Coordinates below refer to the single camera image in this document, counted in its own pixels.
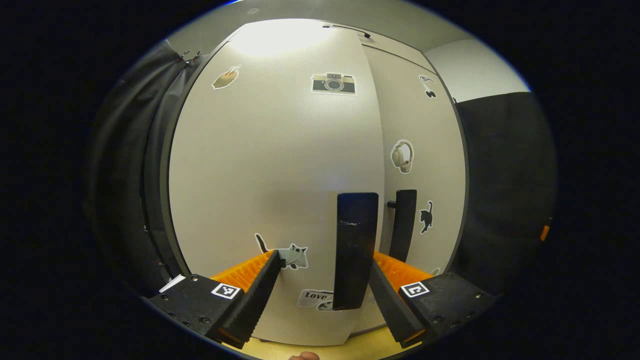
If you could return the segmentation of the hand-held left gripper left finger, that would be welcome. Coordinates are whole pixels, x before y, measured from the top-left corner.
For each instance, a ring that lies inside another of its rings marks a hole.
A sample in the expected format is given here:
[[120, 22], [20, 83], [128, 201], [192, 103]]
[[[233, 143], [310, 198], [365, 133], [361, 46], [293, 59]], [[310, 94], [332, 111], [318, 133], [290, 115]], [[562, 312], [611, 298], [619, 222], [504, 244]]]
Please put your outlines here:
[[148, 300], [195, 333], [242, 349], [253, 335], [281, 272], [268, 250], [216, 276], [179, 275]]

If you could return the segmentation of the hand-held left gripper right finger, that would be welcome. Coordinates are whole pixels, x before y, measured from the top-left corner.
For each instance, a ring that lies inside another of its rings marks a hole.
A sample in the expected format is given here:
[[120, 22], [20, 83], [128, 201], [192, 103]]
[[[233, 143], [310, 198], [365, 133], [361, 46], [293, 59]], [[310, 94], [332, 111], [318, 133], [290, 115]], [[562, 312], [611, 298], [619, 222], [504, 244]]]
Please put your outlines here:
[[496, 296], [455, 272], [432, 276], [379, 251], [373, 255], [369, 287], [403, 349], [448, 337], [496, 303]]

